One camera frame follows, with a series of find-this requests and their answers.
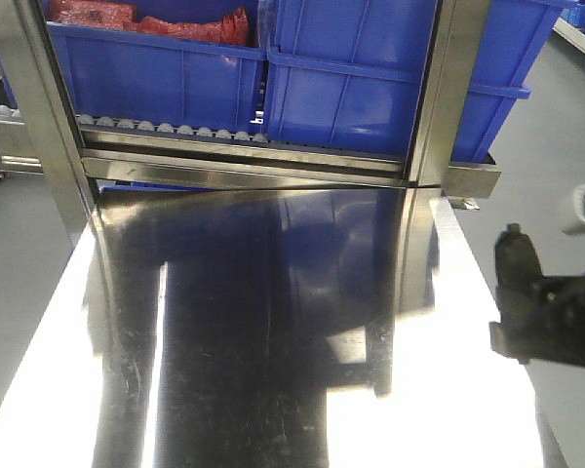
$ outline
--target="reflective metal surface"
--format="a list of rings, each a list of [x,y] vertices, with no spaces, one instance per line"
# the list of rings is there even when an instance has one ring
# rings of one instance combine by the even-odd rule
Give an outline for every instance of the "reflective metal surface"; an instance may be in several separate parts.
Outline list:
[[[104,193],[0,467],[541,467],[437,190]]]
[[[440,0],[406,178],[441,185],[484,34],[491,0]]]
[[[80,162],[83,141],[39,0],[0,0],[0,61],[67,234],[75,242],[94,207],[97,187]]]

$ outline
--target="stainless steel frame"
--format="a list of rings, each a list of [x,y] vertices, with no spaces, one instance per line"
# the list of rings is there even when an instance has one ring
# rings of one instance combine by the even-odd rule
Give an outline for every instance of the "stainless steel frame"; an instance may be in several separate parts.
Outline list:
[[[97,196],[93,178],[213,188],[442,186],[452,196],[488,196],[497,168],[449,159],[489,0],[438,5],[411,155],[386,162],[324,148],[78,128],[38,0],[0,0],[0,57],[25,118],[0,119],[0,170],[43,168],[73,240]]]
[[[38,0],[0,0],[0,59],[75,242],[95,205],[96,190],[82,167],[83,140]]]
[[[488,18],[490,0],[440,0],[406,179],[441,185]]]

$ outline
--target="blue storage crate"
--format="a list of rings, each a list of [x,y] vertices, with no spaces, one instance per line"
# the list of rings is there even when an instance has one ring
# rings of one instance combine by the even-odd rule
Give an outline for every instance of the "blue storage crate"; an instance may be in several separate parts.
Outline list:
[[[562,11],[562,18],[574,27],[585,27],[585,0],[578,0],[578,4]]]
[[[563,8],[577,0],[493,0],[474,79],[521,86]],[[281,0],[286,54],[422,72],[436,0]]]
[[[436,0],[280,0],[275,44],[286,54],[423,69]]]
[[[47,11],[49,0],[42,3]],[[237,0],[127,3],[139,6],[140,18],[151,15],[171,21],[220,19],[239,6]],[[251,20],[257,20],[259,3],[254,0],[248,5]],[[204,11],[206,16],[192,16]],[[49,29],[76,112],[174,126],[250,130],[260,99],[264,47],[54,22],[49,22]],[[263,33],[259,30],[256,36]],[[11,98],[16,106],[12,93]]]
[[[420,75],[390,68],[268,51],[265,118],[269,138],[405,156],[410,146]],[[453,153],[455,161],[486,158],[516,99],[529,90],[473,84]]]

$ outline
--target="metal post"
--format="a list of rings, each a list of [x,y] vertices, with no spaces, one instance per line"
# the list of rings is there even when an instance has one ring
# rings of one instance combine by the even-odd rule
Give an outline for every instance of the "metal post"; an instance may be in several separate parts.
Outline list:
[[[0,60],[67,234],[75,243],[98,190],[80,160],[83,139],[38,0],[0,0]]]
[[[440,188],[409,188],[406,192],[397,231],[395,266],[395,311],[401,314],[424,309],[427,273],[437,260],[432,240],[435,230],[431,201],[440,198]]]
[[[438,0],[406,179],[440,185],[449,169],[490,0]]]

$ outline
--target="metal beam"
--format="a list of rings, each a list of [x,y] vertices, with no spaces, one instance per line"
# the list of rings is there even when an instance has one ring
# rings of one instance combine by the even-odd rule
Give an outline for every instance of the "metal beam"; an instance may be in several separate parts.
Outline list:
[[[406,179],[441,185],[488,17],[490,0],[439,0]]]
[[[38,0],[0,0],[0,60],[71,241],[97,190],[80,162],[83,141]]]
[[[0,155],[35,157],[35,151],[22,120],[0,117]]]
[[[402,180],[391,173],[364,174],[320,170],[315,166],[279,167],[225,161],[153,156],[129,152],[87,149],[83,164],[89,177],[132,181],[159,181],[210,188],[274,188],[336,184],[347,186],[399,187]]]

